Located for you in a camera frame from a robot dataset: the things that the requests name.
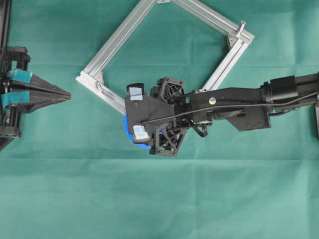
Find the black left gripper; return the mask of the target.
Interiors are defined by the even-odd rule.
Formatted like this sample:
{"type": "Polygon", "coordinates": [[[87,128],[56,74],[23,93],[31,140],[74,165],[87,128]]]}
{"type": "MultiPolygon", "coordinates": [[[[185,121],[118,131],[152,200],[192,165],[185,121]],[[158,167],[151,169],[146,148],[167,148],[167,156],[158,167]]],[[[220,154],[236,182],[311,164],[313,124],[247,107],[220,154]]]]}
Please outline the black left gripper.
{"type": "Polygon", "coordinates": [[[71,99],[69,92],[29,72],[29,62],[26,48],[7,48],[0,76],[1,137],[20,137],[22,112],[31,113],[71,99]]]}

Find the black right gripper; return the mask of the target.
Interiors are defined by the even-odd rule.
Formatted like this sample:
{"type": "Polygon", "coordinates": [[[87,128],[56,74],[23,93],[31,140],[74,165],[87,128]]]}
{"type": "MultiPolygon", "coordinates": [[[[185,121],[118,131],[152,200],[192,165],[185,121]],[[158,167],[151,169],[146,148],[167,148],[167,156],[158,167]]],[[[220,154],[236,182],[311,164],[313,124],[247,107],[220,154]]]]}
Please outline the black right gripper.
{"type": "MultiPolygon", "coordinates": [[[[190,99],[185,96],[185,87],[181,80],[168,77],[158,80],[157,85],[151,89],[150,96],[172,105],[178,113],[190,109],[190,99]]],[[[206,137],[207,127],[211,125],[210,119],[195,123],[191,116],[186,115],[181,119],[173,119],[153,132],[150,154],[175,157],[190,128],[199,136],[206,137]]]]}

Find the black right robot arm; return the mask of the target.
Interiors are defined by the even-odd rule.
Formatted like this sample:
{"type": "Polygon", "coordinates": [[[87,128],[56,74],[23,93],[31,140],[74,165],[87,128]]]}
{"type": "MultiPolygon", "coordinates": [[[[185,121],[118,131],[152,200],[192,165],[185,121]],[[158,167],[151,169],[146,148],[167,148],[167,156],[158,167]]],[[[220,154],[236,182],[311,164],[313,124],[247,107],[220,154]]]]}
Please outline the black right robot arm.
{"type": "Polygon", "coordinates": [[[319,106],[319,75],[288,76],[259,88],[225,88],[185,94],[159,81],[153,87],[147,126],[150,154],[176,156],[191,128],[206,137],[214,120],[227,120],[238,131],[270,128],[270,118],[291,110],[319,106]]]}

